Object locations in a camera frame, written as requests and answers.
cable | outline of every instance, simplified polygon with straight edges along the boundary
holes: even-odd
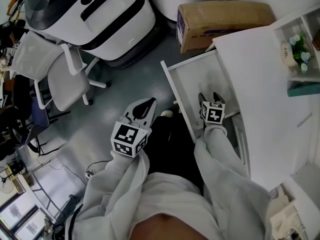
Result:
[[[93,162],[92,164],[90,164],[90,165],[87,167],[87,169],[85,170],[85,172],[87,173],[88,170],[89,170],[89,168],[90,168],[90,166],[92,166],[92,165],[99,164],[99,163],[107,163],[107,162],[110,162],[110,161],[112,161],[112,160]]]
[[[62,167],[65,167],[65,168],[67,168],[72,174],[74,174],[75,176],[77,176],[77,177],[82,181],[82,183],[83,183],[85,186],[87,186],[86,183],[82,180],[82,178],[80,178],[78,175],[76,175],[76,174],[75,174],[72,170],[70,170],[66,165],[62,165],[60,169],[53,168],[50,164],[48,164],[48,165],[46,165],[46,166],[44,166],[44,167],[47,167],[47,166],[51,167],[51,168],[54,169],[54,170],[58,170],[58,171],[60,171],[60,170],[62,169]]]

open drawer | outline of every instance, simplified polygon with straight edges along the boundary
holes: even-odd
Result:
[[[161,65],[179,104],[193,142],[201,134],[204,121],[200,117],[198,95],[202,93],[207,101],[213,102],[213,93],[225,100],[225,117],[239,112],[239,105],[228,75],[217,50],[187,59],[167,67]]]

shoe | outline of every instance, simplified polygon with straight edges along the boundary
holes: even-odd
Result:
[[[174,116],[174,113],[171,110],[165,110],[161,113],[161,117],[167,117],[172,118]]]

potted plant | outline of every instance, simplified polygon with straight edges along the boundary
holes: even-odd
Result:
[[[288,67],[299,66],[302,73],[308,70],[308,61],[313,58],[308,51],[303,33],[290,37],[289,42],[281,44],[281,56],[284,64]]]

cardboard box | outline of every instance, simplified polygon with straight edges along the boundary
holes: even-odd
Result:
[[[268,4],[246,1],[205,1],[178,7],[176,37],[181,53],[207,49],[212,39],[275,22]]]

